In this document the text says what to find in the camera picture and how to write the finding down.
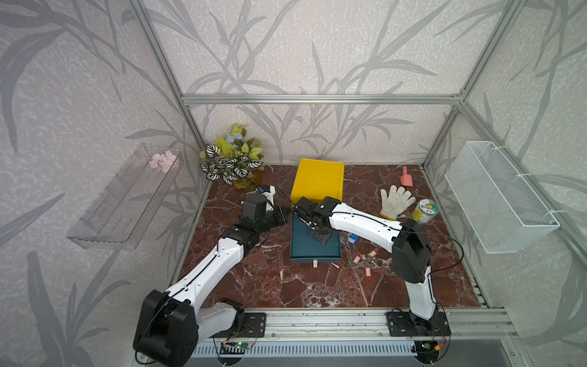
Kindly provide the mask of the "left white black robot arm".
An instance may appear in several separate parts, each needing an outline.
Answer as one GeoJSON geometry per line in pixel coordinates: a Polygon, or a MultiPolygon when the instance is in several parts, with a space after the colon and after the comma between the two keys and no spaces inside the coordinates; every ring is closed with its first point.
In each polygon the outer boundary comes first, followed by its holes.
{"type": "Polygon", "coordinates": [[[232,301],[205,308],[217,284],[252,249],[261,234],[287,223],[289,209],[274,204],[275,187],[262,185],[246,194],[238,221],[210,253],[166,291],[153,290],[143,301],[133,341],[136,354],[165,366],[183,366],[211,336],[239,325],[240,306],[232,301]]]}

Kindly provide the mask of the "keys with blue tag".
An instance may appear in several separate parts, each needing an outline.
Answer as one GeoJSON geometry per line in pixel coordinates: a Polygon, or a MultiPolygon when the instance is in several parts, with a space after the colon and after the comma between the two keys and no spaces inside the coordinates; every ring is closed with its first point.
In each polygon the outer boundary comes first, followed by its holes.
{"type": "Polygon", "coordinates": [[[351,234],[348,237],[348,243],[351,244],[351,245],[353,245],[353,246],[356,246],[358,244],[358,238],[359,237],[357,235],[351,234]]]}

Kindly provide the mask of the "blue drawer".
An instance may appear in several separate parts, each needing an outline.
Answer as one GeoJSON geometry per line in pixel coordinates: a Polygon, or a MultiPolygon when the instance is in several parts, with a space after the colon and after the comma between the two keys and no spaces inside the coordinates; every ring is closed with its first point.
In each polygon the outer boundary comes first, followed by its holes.
{"type": "Polygon", "coordinates": [[[311,229],[292,216],[289,259],[293,263],[339,263],[342,258],[340,235],[335,232],[322,244],[310,235],[311,229]]]}

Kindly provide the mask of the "yellow drawer cabinet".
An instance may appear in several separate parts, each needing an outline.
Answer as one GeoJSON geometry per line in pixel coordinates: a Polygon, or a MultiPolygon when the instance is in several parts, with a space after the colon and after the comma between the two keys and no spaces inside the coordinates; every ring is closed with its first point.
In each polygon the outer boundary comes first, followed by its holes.
{"type": "Polygon", "coordinates": [[[315,203],[325,197],[342,200],[344,163],[302,158],[290,194],[292,202],[302,197],[315,203]]]}

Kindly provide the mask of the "keys with red tags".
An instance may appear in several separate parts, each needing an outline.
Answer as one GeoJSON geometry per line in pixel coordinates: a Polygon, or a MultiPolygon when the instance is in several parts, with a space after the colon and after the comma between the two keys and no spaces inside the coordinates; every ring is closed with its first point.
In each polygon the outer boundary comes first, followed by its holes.
{"type": "Polygon", "coordinates": [[[355,258],[353,258],[354,265],[363,264],[364,269],[365,269],[365,278],[366,279],[372,278],[371,265],[374,263],[377,256],[378,256],[378,250],[373,249],[367,255],[358,254],[355,256],[355,258]]]}

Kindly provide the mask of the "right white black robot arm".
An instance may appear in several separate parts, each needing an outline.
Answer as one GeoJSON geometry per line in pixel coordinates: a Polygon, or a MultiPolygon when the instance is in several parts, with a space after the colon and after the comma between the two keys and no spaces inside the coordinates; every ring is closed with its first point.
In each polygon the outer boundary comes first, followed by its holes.
{"type": "Polygon", "coordinates": [[[343,231],[391,253],[394,273],[408,290],[412,319],[431,321],[435,317],[437,300],[430,279],[432,246],[417,222],[380,219],[332,197],[320,203],[303,197],[295,204],[294,212],[320,243],[325,243],[332,233],[343,231]]]}

